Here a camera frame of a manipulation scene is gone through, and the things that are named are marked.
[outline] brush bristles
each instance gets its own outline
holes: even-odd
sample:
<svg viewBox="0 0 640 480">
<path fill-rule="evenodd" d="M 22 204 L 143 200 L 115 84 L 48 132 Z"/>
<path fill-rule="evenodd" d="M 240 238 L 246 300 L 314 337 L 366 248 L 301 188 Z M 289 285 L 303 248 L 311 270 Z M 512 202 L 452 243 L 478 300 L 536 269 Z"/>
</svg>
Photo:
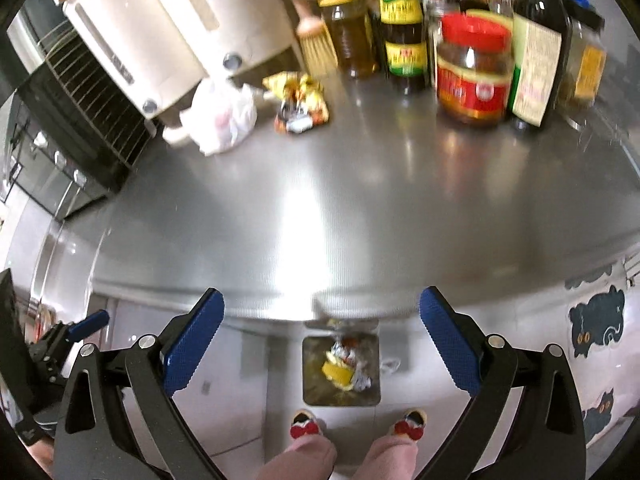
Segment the brush bristles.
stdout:
<svg viewBox="0 0 640 480">
<path fill-rule="evenodd" d="M 338 58 L 326 25 L 317 34 L 300 36 L 300 48 L 311 76 L 321 76 L 335 70 Z"/>
</svg>

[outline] white appliance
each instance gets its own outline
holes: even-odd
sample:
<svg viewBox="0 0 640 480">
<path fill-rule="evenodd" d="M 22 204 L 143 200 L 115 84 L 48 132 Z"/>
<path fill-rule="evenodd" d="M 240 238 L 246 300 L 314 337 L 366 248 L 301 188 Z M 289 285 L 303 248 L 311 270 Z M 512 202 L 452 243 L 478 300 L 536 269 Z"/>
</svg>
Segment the white appliance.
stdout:
<svg viewBox="0 0 640 480">
<path fill-rule="evenodd" d="M 206 77 L 239 75 L 292 48 L 282 0 L 66 0 L 82 39 L 152 118 Z"/>
<path fill-rule="evenodd" d="M 290 47 L 300 60 L 282 0 L 160 1 L 213 78 L 245 72 Z"/>
<path fill-rule="evenodd" d="M 206 77 L 159 0 L 66 0 L 63 10 L 146 118 L 167 110 Z"/>
</svg>

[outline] red sock pattern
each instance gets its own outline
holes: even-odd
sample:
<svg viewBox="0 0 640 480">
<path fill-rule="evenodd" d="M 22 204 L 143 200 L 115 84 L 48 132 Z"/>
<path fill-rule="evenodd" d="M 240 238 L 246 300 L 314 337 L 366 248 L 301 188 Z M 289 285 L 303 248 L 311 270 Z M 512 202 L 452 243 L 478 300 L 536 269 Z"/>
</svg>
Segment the red sock pattern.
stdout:
<svg viewBox="0 0 640 480">
<path fill-rule="evenodd" d="M 424 435 L 424 428 L 421 426 L 410 426 L 406 420 L 398 420 L 394 426 L 394 434 L 404 434 L 411 440 L 420 440 Z"/>
<path fill-rule="evenodd" d="M 300 438 L 303 435 L 317 435 L 320 434 L 320 428 L 314 421 L 310 420 L 304 426 L 293 425 L 289 430 L 289 434 L 292 438 Z"/>
</svg>

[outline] food waste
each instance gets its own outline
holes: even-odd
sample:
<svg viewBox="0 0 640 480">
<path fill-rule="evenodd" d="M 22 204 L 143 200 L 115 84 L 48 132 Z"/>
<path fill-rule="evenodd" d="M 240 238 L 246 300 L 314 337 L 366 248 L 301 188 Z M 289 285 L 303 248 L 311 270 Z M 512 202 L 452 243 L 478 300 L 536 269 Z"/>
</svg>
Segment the food waste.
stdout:
<svg viewBox="0 0 640 480">
<path fill-rule="evenodd" d="M 309 74 L 280 72 L 262 80 L 282 101 L 274 126 L 278 133 L 301 134 L 329 120 L 322 85 Z"/>
<path fill-rule="evenodd" d="M 371 387 L 371 378 L 364 372 L 367 362 L 358 352 L 357 339 L 338 339 L 325 356 L 322 373 L 336 388 L 362 392 Z"/>
</svg>

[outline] cleaning brush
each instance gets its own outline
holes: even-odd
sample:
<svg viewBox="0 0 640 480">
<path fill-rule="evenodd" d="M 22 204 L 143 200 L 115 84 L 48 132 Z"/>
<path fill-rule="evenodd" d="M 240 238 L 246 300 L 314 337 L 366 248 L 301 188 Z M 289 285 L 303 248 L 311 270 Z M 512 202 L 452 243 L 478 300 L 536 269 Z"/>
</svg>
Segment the cleaning brush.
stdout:
<svg viewBox="0 0 640 480">
<path fill-rule="evenodd" d="M 296 35 L 309 74 L 316 77 L 332 72 L 338 66 L 338 58 L 326 23 L 312 12 L 307 1 L 292 1 L 300 18 Z"/>
</svg>

